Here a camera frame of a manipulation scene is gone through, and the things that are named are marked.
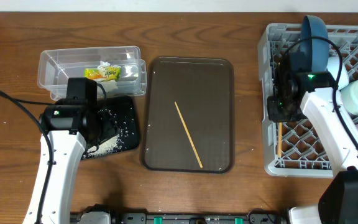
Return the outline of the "wooden chopstick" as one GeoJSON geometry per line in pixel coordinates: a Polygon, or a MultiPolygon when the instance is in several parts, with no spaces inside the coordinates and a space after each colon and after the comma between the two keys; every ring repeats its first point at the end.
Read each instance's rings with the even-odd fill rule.
{"type": "Polygon", "coordinates": [[[185,120],[184,120],[184,118],[183,118],[183,115],[182,115],[182,113],[181,113],[181,111],[180,111],[180,108],[179,108],[179,106],[178,106],[178,103],[177,103],[176,101],[174,101],[174,104],[175,104],[175,108],[177,109],[177,113],[178,113],[178,115],[179,115],[179,117],[180,117],[182,126],[183,126],[183,128],[184,128],[184,130],[185,130],[185,132],[186,132],[187,138],[188,138],[188,140],[189,140],[189,142],[190,142],[190,145],[191,145],[191,148],[192,148],[192,150],[193,150],[193,153],[194,153],[194,155],[195,155],[195,157],[196,157],[196,160],[197,160],[197,162],[198,162],[198,165],[199,165],[200,169],[203,169],[203,167],[204,167],[204,166],[203,166],[203,163],[202,163],[202,161],[201,161],[201,159],[200,159],[200,156],[199,156],[198,151],[197,151],[197,149],[196,149],[196,147],[195,147],[195,144],[194,144],[193,139],[192,139],[192,137],[191,137],[191,134],[190,134],[190,132],[189,132],[189,130],[188,130],[188,127],[187,127],[187,125],[186,125],[186,123],[185,123],[185,120]]]}
{"type": "Polygon", "coordinates": [[[281,122],[278,123],[278,140],[277,140],[277,156],[282,157],[282,136],[283,136],[283,125],[281,122]]]}

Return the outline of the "yellow snack wrapper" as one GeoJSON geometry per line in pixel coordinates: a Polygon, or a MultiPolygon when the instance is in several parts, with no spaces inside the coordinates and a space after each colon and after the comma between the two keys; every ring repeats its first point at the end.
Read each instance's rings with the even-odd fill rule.
{"type": "Polygon", "coordinates": [[[121,67],[118,65],[103,66],[98,68],[86,68],[84,77],[96,82],[118,80],[121,74],[121,67]]]}

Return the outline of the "dark blue plate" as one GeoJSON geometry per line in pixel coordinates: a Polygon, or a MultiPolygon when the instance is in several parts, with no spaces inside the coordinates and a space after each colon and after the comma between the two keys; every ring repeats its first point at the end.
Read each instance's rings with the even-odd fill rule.
{"type": "MultiPolygon", "coordinates": [[[[312,36],[328,39],[326,24],[317,16],[306,15],[301,24],[300,39],[307,39],[312,36]]],[[[329,57],[329,44],[326,41],[320,39],[306,40],[300,44],[300,51],[305,53],[307,64],[312,72],[326,70],[329,57]]]]}

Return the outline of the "light blue bowl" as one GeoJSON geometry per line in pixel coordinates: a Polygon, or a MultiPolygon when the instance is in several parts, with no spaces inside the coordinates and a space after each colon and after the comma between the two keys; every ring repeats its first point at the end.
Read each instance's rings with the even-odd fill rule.
{"type": "MultiPolygon", "coordinates": [[[[337,79],[338,71],[339,71],[339,57],[338,56],[328,58],[327,71],[329,71],[331,73],[334,80],[337,79]]],[[[343,64],[342,68],[341,68],[341,74],[339,77],[338,90],[342,90],[343,88],[348,86],[348,84],[349,84],[349,77],[348,77],[347,70],[343,64]]]]}

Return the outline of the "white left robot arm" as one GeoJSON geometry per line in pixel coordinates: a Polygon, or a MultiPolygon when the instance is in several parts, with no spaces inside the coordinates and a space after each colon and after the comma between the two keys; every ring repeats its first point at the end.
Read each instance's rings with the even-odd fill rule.
{"type": "Polygon", "coordinates": [[[80,105],[50,105],[40,117],[41,156],[24,223],[69,223],[78,166],[88,145],[117,133],[113,114],[80,105]]]}

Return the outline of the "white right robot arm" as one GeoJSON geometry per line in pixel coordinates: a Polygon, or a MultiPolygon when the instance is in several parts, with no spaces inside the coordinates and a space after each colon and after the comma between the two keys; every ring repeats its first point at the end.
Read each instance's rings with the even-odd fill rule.
{"type": "Polygon", "coordinates": [[[293,207],[288,223],[358,223],[358,80],[325,72],[277,72],[276,94],[268,98],[273,122],[307,118],[330,161],[334,179],[318,204],[293,207]]]}

